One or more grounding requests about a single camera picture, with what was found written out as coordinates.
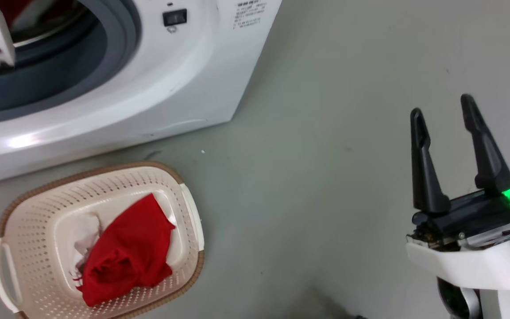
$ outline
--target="basket rim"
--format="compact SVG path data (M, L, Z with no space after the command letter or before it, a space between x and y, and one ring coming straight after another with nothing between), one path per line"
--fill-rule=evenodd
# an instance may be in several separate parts
M44 184L43 186L37 187L34 190L30 190L30 191L22 194L21 196L17 197L15 200L13 200L12 203L9 204L9 206L6 208L6 210L4 210L4 213L2 214L2 216L0 218L0 238L3 238L5 236L5 228L7 226L9 217L15 211L17 206L19 206L25 200L32 198L34 196L37 196L38 194L42 194L43 192L51 190L52 188L56 188L58 186L69 184L71 182L76 182L77 180L85 179L85 178L88 178L88 177L91 177L94 175L104 174L107 172L123 170L123 169L131 169L131 168L135 168L135 167L155 167L158 169L162 169L162 170L168 172L168 174L170 176L172 176L172 178L174 178L178 184L184 183L184 180L182 179L182 177L180 177L180 175L178 175L178 173L176 173L176 171L174 171L174 169L171 169L167 165L160 163L160 162L156 162L156 161L140 161L140 162L133 162L133 163L128 163L128 164L116 165L116 166L101 167L101 168L89 170L86 172L81 172L79 174L74 174L74 175L59 179L59 180L55 180L54 182ZM169 295L166 295L165 297L163 297L153 303L144 305L143 307L137 308L137 309L130 311L128 313L124 313L123 315L118 315L116 317L112 317L111 319L134 318L138 315L142 315L143 313L151 311L152 309L155 309L156 307L160 307L160 306L164 305L165 303L168 303L168 302L180 297L181 295L184 295L184 293L186 293L186 291L188 291L188 289L190 289L190 287L192 287L192 285L194 283L196 283L196 280L198 280L198 277L200 276L200 272L202 271L203 266L204 266L204 250L201 250L198 252L198 260L196 262L196 269L194 270L194 274L192 274L192 277L190 278L190 280L188 280L188 282L184 286L182 286L182 288L178 289L177 291L175 291ZM29 319L29 317L27 316L27 314L24 311L15 313L15 317L17 319Z

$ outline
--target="basket handle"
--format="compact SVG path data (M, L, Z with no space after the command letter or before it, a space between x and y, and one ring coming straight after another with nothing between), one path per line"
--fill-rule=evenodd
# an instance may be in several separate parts
M15 266L13 264L13 260L11 258L11 252L9 250L9 246L5 243L3 243L2 239L0 238L0 298L1 298L1 301L4 303L4 305L10 310L12 311L13 313L18 313L20 310L19 310L19 302L17 301L13 301L13 299L9 296L9 293L8 293L8 290L6 289L5 287L5 284L4 282L2 281L1 279L1 249L4 248L5 249L5 253L6 253L6 256L7 256L7 260L8 260L8 266L9 266L9 273L11 274L11 278L12 278L12 282L13 282L13 286L14 286L14 289L15 289L15 293L17 295L17 298L20 300L21 299L21 295L20 295L20 292L19 290L17 289L18 288L18 279L17 279L17 272L15 270Z
M196 208L196 203L194 202L194 198L192 198L192 194L190 193L188 186L184 183L180 184L180 186L182 187L182 193L184 194L186 208L188 208L188 211L190 212L192 228L196 235L196 240L198 241L198 251L202 252L202 250L204 250L204 231L202 230L202 222L200 221L198 208Z

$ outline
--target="red cloth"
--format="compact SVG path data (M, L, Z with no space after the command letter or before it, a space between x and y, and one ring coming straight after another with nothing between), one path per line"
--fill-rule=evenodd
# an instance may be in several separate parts
M58 18L80 5L73 0L54 0L54 4L48 10L38 12L38 7L44 4L37 6L36 2L48 2L48 0L0 0L0 10L4 14L8 27L11 28L13 22L21 15L32 15L32 20L46 22Z
M89 253L79 287L85 303L93 307L133 287L156 286L172 275L166 253L173 229L153 194L127 208Z

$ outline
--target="perforated basket wall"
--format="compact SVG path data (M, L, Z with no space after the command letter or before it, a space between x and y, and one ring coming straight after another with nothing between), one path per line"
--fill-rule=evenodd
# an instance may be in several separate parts
M184 189L188 190L170 168L139 162L71 176L17 198L2 216L0 238L11 255L11 273L16 273L18 317L130 318L186 292L200 274L204 238L200 220L194 218L196 207ZM73 216L92 211L110 222L151 192L176 225L167 257L173 274L156 287L136 287L88 307L68 274L65 237Z

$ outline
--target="clothing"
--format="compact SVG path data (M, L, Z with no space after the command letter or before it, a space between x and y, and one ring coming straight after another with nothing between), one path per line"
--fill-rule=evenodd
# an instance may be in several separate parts
M172 275L166 255L173 229L153 194L127 208L89 253L78 288L85 303L93 307L136 286L154 287Z
M89 252L101 234L101 221L94 212L76 217L66 240L69 249L69 273L76 287L83 285L81 275Z
M60 22L81 7L73 0L0 0L0 10L9 30L21 32L48 22Z

